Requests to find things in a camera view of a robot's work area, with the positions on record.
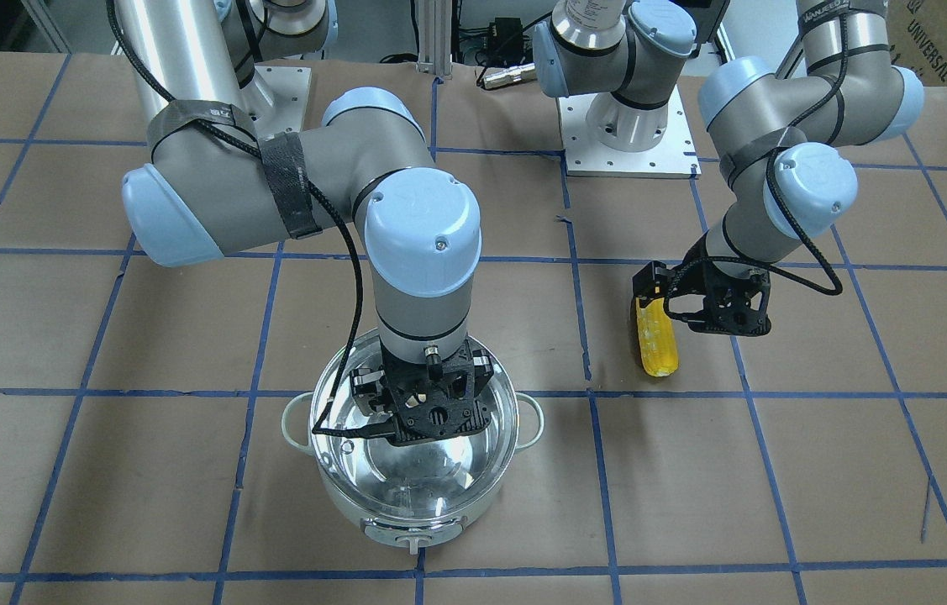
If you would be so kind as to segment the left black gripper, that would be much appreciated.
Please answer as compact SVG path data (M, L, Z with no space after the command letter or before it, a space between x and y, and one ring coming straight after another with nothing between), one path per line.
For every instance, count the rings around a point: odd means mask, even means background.
M749 257L708 253L703 236L671 273L665 263L651 260L632 276L632 296L639 305L665 299L665 313L686 323L692 332L760 337L771 330L768 307L773 265ZM674 298L699 295L702 308L695 313L670 309Z

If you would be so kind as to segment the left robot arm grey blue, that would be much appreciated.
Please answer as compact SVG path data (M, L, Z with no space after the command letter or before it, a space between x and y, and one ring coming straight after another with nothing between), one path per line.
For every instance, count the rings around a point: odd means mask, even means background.
M779 79L758 57L719 66L698 102L719 169L735 200L676 267L651 261L632 280L635 303L659 302L693 332L761 336L772 273L806 248L842 283L813 239L852 207L858 182L842 146L906 133L923 108L923 84L894 66L885 1L800 1L806 76ZM659 139L666 104L698 26L670 1L560 1L532 31L534 66L553 98L595 95L588 127L624 152Z

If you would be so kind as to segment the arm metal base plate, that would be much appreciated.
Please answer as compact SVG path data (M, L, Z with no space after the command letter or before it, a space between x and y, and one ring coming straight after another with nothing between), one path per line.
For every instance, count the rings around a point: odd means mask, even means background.
M256 66L245 86L241 107L250 115L255 135L299 133L307 114L312 70L307 66Z
M696 177L698 155L681 96L654 110L624 106L612 93L557 100L571 176Z

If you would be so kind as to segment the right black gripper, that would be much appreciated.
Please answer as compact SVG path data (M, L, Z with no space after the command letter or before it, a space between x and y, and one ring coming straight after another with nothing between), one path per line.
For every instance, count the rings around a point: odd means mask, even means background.
M472 338L446 359L431 348L420 364L385 350L380 364L359 366L350 374L355 405L366 417L385 417L351 429L350 436L415 445L483 432L490 413L478 398L495 374L492 361Z

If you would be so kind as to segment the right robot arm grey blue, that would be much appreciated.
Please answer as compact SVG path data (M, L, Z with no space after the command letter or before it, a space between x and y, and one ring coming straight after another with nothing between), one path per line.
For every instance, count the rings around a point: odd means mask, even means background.
M123 180L146 254L184 266L335 227L355 311L312 433L415 445L487 429L478 396L492 361L468 334L480 209L436 169L402 101L355 88L320 127L269 133L241 95L211 3L108 1L107 16L155 101L150 162Z

